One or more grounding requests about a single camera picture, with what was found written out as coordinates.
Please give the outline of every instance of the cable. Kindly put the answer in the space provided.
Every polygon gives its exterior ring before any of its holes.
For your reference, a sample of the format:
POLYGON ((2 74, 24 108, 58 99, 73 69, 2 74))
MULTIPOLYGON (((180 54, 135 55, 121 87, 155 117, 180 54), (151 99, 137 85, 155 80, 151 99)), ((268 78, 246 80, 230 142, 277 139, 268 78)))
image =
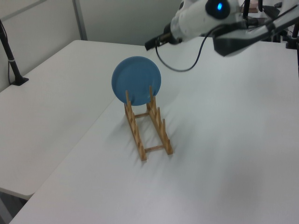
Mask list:
POLYGON ((8 82, 9 82, 9 85, 11 85, 11 82, 10 82, 10 77, 9 77, 9 61, 8 61, 8 82))
POLYGON ((209 36, 214 30, 216 30, 216 29, 218 29, 218 28, 220 28, 220 27, 223 27, 223 26, 224 26, 224 25, 216 26, 216 27, 214 27, 213 29, 211 29, 211 30, 205 35, 205 38, 204 38, 204 40, 203 40, 202 43, 201 43, 201 46, 200 46, 200 49, 199 49, 197 58, 196 58, 194 64, 193 64, 190 68, 188 68, 188 69, 179 70, 179 69, 175 69, 175 68, 169 66, 168 64, 166 64, 166 63, 162 60, 162 58, 160 57, 160 55, 159 55, 159 53, 158 53, 157 45, 156 45, 156 46, 155 46, 155 49, 156 49, 157 56, 158 56, 159 60, 162 62, 162 64, 165 65, 165 66, 166 66, 167 68, 169 68, 170 70, 177 71, 177 72, 185 72, 185 71, 189 71, 189 70, 193 69, 194 66, 197 64, 197 61, 198 61, 199 56, 200 56, 200 54, 201 54, 202 47, 204 46, 204 43, 205 43, 206 39, 208 38, 208 36, 209 36))
POLYGON ((242 12, 242 8, 243 8, 243 5, 245 4, 245 1, 243 2, 243 4, 241 5, 241 9, 240 9, 240 11, 242 12))
POLYGON ((5 33, 5 37, 6 37, 6 39, 7 39, 7 33, 6 33, 6 30, 5 30, 4 25, 2 24, 2 21, 1 21, 1 20, 0 20, 0 25, 1 25, 1 27, 3 28, 4 33, 5 33))

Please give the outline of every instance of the white wall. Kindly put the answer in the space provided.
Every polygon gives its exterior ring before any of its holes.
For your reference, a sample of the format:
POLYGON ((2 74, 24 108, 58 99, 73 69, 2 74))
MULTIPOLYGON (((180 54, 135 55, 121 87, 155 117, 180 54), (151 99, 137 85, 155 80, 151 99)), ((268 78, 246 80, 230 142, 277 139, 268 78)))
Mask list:
MULTIPOLYGON (((31 71, 73 40, 80 39, 72 0, 46 0, 3 21, 3 25, 21 75, 31 71)), ((0 44, 0 91, 6 87, 7 57, 0 44)))
POLYGON ((80 0, 87 39, 143 45, 163 33, 181 0, 80 0))

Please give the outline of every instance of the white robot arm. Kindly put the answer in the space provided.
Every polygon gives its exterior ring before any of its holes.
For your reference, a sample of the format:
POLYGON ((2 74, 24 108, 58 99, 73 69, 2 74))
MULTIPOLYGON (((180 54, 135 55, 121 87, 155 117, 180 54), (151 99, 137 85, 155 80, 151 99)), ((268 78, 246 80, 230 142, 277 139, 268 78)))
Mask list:
POLYGON ((147 50, 167 42, 178 44, 200 35, 213 35, 222 56, 238 53, 299 21, 299 0, 286 0, 276 20, 249 30, 238 0, 184 0, 164 33, 145 43, 147 50))

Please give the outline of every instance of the blue plate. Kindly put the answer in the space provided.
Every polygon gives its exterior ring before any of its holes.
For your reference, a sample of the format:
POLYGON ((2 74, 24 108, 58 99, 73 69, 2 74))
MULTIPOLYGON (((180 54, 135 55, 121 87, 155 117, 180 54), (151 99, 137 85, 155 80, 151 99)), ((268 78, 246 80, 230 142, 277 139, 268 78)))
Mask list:
POLYGON ((111 85, 116 97, 127 103, 126 90, 133 106, 150 102, 150 86, 153 95, 157 95, 161 86, 161 74, 151 60, 141 57, 129 57, 115 68, 111 85))

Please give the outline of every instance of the table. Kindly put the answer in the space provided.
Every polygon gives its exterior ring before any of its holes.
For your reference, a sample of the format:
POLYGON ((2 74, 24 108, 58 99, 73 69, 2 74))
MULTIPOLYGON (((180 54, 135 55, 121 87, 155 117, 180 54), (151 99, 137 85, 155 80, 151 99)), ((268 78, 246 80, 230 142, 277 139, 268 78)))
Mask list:
POLYGON ((74 41, 0 93, 0 191, 29 199, 114 99, 111 74, 142 46, 74 41))
MULTIPOLYGON (((186 68, 202 39, 164 45, 160 55, 186 68)), ((258 42, 223 58, 208 38, 186 73, 151 52, 174 154, 154 151, 141 162, 114 99, 11 223, 297 224, 297 52, 258 42)), ((149 120, 139 124, 145 147, 156 145, 149 120)))

